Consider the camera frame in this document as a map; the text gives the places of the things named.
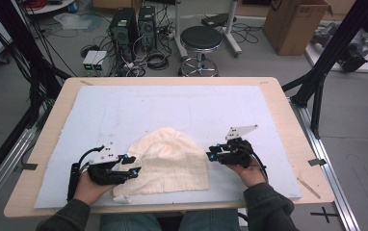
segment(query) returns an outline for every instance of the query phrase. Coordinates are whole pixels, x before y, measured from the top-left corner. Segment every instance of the hand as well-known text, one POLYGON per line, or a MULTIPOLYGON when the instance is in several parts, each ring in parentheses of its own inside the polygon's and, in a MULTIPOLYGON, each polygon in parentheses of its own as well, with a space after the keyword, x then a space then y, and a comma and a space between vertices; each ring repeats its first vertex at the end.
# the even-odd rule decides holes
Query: hand
POLYGON ((92 205, 96 200, 102 196, 105 192, 111 190, 116 185, 100 186, 94 183, 85 171, 79 178, 78 186, 76 187, 74 199, 81 200, 88 205, 92 205))
POLYGON ((227 166, 234 170, 242 179, 242 182, 250 188, 260 183, 265 183, 266 179, 263 176, 262 170, 258 162, 254 158, 250 158, 250 166, 243 168, 241 166, 227 166))

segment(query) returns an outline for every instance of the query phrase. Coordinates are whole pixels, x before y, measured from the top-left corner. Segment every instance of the black stool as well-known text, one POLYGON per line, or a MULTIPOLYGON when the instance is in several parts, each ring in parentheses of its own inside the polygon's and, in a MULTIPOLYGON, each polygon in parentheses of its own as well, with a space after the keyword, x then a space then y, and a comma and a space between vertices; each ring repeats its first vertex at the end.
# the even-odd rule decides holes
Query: black stool
POLYGON ((218 76, 217 66, 210 60, 205 59, 205 53, 218 49, 223 42, 221 33, 206 26, 195 26, 181 33, 180 41, 188 51, 197 53, 196 58, 185 60, 178 71, 182 76, 218 76))

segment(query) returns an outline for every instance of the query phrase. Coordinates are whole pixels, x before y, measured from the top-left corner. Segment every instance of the table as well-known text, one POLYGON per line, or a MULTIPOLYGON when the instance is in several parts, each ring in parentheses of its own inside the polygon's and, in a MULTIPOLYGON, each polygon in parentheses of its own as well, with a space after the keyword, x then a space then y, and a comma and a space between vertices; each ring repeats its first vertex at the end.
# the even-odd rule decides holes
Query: table
MULTIPOLYGON (((307 161, 315 158, 302 128, 297 121, 277 79, 271 77, 225 78, 71 78, 68 79, 42 129, 28 163, 38 164, 36 170, 24 170, 5 208, 8 218, 53 215, 56 209, 34 209, 44 170, 49 161, 72 109, 78 90, 82 86, 259 86, 271 112, 276 129, 285 148, 291 166, 298 178, 302 198, 295 204, 330 203, 333 192, 319 166, 307 161)), ((193 203, 171 205, 135 205, 127 207, 93 208, 92 213, 133 213, 156 211, 183 211, 196 209, 240 208, 242 203, 193 203)))

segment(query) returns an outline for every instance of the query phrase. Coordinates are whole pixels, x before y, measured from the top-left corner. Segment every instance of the round stool seat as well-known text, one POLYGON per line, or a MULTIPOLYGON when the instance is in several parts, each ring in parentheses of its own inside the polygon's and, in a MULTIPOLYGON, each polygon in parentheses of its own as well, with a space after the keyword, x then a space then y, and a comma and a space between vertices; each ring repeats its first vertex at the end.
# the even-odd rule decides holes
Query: round stool seat
POLYGON ((215 50, 222 41, 220 32, 206 26, 190 27, 181 33, 181 44, 193 51, 215 50))

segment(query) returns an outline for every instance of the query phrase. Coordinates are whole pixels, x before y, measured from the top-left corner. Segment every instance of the electronic device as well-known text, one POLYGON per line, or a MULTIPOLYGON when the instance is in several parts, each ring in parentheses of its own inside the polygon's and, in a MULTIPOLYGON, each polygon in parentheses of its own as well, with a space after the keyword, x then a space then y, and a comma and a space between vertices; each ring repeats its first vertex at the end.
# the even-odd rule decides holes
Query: electronic device
POLYGON ((82 155, 78 163, 73 163, 70 168, 69 185, 67 187, 67 201, 73 198, 81 173, 84 170, 98 185, 120 185, 126 180, 137 178, 141 167, 130 168, 127 171, 118 171, 120 165, 132 164, 135 157, 128 157, 127 154, 118 155, 113 144, 110 142, 106 146, 93 148, 82 155), (97 154, 82 166, 82 162, 90 153, 97 154))
POLYGON ((249 167, 252 161, 253 165, 257 165, 261 169, 266 182, 268 182, 266 166, 262 164, 250 143, 242 140, 242 136, 255 130, 257 127, 258 125, 229 128, 225 137, 226 143, 218 143, 209 147, 210 151, 206 152, 208 160, 210 162, 217 161, 222 165, 235 165, 243 168, 249 167))
POLYGON ((107 51, 97 51, 96 57, 93 60, 93 69, 96 76, 103 76, 105 70, 109 69, 107 51))
POLYGON ((218 27, 218 26, 224 26, 227 20, 228 20, 228 13, 220 13, 215 16, 203 18, 201 20, 201 23, 208 27, 218 27))
POLYGON ((107 51, 89 51, 83 67, 86 70, 86 76, 103 76, 105 70, 109 70, 109 59, 107 51))
POLYGON ((157 48, 155 7, 142 6, 139 11, 139 32, 143 51, 155 50, 157 48))
POLYGON ((87 76, 92 76, 93 74, 93 62, 94 58, 96 58, 96 55, 97 51, 89 51, 85 57, 85 60, 83 61, 83 67, 86 70, 87 76))
POLYGON ((136 59, 139 43, 139 31, 133 8, 117 8, 109 26, 112 42, 117 54, 127 62, 136 59))

